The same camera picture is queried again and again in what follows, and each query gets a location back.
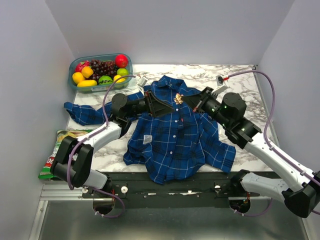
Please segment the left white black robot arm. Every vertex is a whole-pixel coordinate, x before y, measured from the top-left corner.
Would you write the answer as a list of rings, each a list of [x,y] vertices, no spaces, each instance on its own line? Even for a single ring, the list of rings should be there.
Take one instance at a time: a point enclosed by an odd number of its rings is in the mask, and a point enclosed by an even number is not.
[[[105,123],[86,135],[68,135],[61,141],[50,168],[51,174],[67,182],[71,188],[89,187],[99,197],[107,197],[111,181],[106,174],[91,168],[94,153],[125,135],[131,126],[131,118],[143,113],[162,117],[173,111],[171,105],[158,99],[150,90],[136,100],[130,100],[123,93],[114,95],[111,114]]]

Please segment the blue plaid shirt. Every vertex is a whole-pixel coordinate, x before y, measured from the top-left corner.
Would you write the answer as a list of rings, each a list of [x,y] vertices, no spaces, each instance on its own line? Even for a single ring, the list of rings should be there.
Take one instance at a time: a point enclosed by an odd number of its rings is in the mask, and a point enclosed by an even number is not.
[[[174,111],[162,117],[143,113],[127,143],[124,163],[145,165],[151,180],[158,184],[184,180],[207,164],[225,173],[232,169],[236,149],[219,140],[218,124],[206,113],[194,113],[179,96],[191,96],[199,90],[182,79],[162,76],[144,86]]]

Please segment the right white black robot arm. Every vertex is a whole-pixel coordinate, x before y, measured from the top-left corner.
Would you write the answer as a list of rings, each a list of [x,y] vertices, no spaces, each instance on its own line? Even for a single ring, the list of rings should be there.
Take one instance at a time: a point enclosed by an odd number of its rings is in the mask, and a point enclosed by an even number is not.
[[[208,114],[233,144],[259,158],[278,175],[268,178],[241,170],[230,180],[229,189],[234,195],[249,192],[272,198],[301,218],[314,211],[320,202],[319,172],[304,167],[264,137],[261,129],[244,117],[247,105],[238,93],[228,92],[219,102],[213,89],[206,87],[181,99],[193,112]]]

